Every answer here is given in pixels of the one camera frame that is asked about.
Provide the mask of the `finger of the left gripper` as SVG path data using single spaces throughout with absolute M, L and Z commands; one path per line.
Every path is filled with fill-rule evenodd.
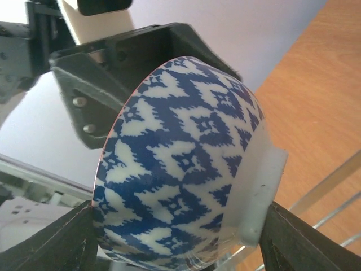
M 78 138 L 89 149 L 102 148 L 135 89 L 135 69 L 93 60 L 52 60 L 50 66 Z
M 180 25 L 180 40 L 187 56 L 194 56 L 240 81 L 243 80 L 241 74 L 221 58 L 191 25 Z

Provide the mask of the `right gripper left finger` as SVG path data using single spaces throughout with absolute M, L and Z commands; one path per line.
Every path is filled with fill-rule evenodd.
M 91 201 L 1 253 L 1 270 L 95 270 L 98 243 Z

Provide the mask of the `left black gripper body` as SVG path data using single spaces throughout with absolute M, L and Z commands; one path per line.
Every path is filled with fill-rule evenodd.
M 81 14 L 85 16 L 128 10 L 132 4 L 131 1 L 76 2 L 80 5 Z M 57 1 L 27 1 L 25 6 L 27 9 L 30 33 L 32 37 L 36 39 L 35 52 L 32 54 L 34 67 L 32 68 L 30 77 L 37 80 L 50 70 L 48 59 L 51 53 L 68 49 L 76 44 L 59 10 Z M 141 32 L 142 29 L 134 29 L 82 45 L 97 46 L 99 42 L 103 42 L 107 48 L 100 50 L 100 53 L 104 55 L 102 63 L 104 65 L 109 64 L 122 67 L 123 64 L 128 63 L 132 58 L 126 55 L 125 47 L 118 45 L 114 41 L 114 38 L 134 36 Z

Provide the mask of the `red patterned bowl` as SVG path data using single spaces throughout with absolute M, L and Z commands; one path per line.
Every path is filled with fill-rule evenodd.
M 106 139 L 92 199 L 99 246 L 148 270 L 202 270 L 255 247 L 287 157 L 241 81 L 192 56 L 169 60 Z

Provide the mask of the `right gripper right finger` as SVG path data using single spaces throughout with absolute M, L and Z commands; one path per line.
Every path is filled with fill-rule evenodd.
M 276 202 L 268 208 L 259 245 L 266 271 L 360 270 L 360 256 Z

